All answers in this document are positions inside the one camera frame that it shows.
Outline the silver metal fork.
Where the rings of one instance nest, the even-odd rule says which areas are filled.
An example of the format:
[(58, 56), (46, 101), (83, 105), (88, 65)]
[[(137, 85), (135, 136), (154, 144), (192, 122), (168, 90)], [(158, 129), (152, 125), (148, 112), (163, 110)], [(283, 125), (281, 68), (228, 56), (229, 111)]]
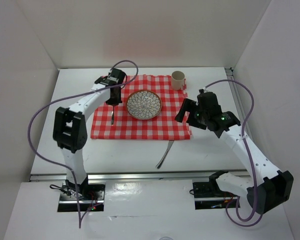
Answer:
[(111, 112), (111, 122), (110, 124), (113, 126), (115, 122), (115, 106), (112, 106), (112, 112)]

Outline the red white checkered cloth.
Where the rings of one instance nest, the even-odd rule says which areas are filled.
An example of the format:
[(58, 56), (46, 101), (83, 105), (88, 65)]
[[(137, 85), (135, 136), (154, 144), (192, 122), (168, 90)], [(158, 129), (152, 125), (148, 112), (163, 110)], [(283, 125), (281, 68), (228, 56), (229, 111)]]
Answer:
[[(122, 104), (115, 107), (114, 124), (111, 124), (113, 108), (103, 104), (95, 110), (91, 124), (91, 139), (98, 140), (189, 140), (192, 132), (186, 122), (175, 121), (186, 93), (187, 85), (175, 91), (170, 75), (139, 75), (121, 90)], [(160, 113), (149, 120), (132, 117), (126, 109), (126, 101), (135, 91), (150, 90), (161, 101)]]

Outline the floral patterned ceramic plate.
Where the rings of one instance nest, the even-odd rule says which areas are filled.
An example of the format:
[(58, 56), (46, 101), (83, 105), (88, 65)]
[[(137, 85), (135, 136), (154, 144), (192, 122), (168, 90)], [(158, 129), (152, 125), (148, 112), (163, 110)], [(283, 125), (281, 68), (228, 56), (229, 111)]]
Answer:
[(162, 110), (161, 98), (151, 90), (138, 90), (130, 94), (125, 107), (129, 115), (137, 120), (150, 120)]

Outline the silver metal knife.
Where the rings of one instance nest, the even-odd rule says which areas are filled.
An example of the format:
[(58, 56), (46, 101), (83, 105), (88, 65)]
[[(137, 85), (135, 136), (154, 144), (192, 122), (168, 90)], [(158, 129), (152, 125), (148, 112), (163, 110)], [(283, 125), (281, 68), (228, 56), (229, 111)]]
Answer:
[(166, 159), (166, 157), (167, 157), (167, 155), (168, 155), (171, 147), (173, 146), (173, 144), (174, 144), (174, 140), (170, 140), (168, 142), (167, 148), (166, 148), (166, 150), (165, 150), (162, 158), (160, 159), (160, 161), (158, 162), (158, 164), (155, 166), (156, 169), (160, 169), (162, 167), (162, 165), (163, 165), (163, 163), (164, 163), (164, 161), (165, 161), (165, 159)]

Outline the beige paper cup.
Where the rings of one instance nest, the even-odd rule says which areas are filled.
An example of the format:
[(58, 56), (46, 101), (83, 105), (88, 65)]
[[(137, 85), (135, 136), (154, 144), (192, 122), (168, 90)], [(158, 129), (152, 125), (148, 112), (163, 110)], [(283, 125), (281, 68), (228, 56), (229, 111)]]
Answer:
[(174, 91), (179, 91), (184, 88), (185, 74), (182, 71), (174, 71), (171, 74), (171, 87)]

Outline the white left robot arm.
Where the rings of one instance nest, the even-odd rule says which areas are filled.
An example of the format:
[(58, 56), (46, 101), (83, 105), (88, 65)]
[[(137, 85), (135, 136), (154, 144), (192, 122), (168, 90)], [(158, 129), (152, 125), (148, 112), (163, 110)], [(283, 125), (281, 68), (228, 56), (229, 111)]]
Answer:
[(103, 104), (115, 107), (122, 103), (121, 84), (126, 79), (124, 71), (113, 68), (107, 76), (101, 76), (94, 82), (92, 94), (55, 111), (52, 138), (61, 149), (65, 165), (71, 168), (66, 171), (65, 183), (78, 200), (87, 197), (90, 190), (83, 160), (83, 147), (88, 140), (86, 122)]

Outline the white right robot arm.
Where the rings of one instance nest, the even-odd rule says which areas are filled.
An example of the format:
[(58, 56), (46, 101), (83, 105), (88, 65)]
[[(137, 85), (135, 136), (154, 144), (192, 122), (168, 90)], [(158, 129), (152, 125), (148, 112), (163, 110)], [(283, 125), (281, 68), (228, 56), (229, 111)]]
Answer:
[(286, 202), (291, 194), (294, 177), (288, 171), (281, 171), (261, 152), (245, 133), (240, 120), (231, 112), (223, 112), (213, 92), (200, 91), (197, 100), (185, 98), (175, 120), (186, 122), (201, 130), (213, 132), (224, 141), (241, 161), (251, 176), (244, 180), (228, 171), (211, 175), (208, 190), (213, 196), (229, 192), (247, 198), (249, 205), (263, 215)]

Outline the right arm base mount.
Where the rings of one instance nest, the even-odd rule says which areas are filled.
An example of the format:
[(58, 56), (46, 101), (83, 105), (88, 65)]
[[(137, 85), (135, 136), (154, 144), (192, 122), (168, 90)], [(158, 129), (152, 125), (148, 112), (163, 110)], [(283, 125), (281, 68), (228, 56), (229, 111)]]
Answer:
[(189, 194), (194, 197), (196, 210), (225, 209), (228, 203), (229, 208), (235, 208), (238, 198), (230, 192), (217, 189), (210, 181), (193, 182)]

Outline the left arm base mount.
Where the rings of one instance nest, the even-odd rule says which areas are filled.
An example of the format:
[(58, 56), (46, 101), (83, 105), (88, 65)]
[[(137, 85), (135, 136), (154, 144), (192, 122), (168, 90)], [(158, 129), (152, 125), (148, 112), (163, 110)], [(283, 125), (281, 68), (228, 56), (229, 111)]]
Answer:
[[(64, 183), (62, 186), (51, 184), (49, 188), (60, 191), (57, 207), (57, 211), (59, 213), (70, 213), (78, 210), (76, 199), (77, 194), (74, 190), (67, 188)], [(85, 212), (90, 209), (91, 212), (103, 212), (105, 206), (105, 190), (105, 183), (97, 183), (89, 185), (86, 193), (79, 193), (78, 200), (80, 211)]]

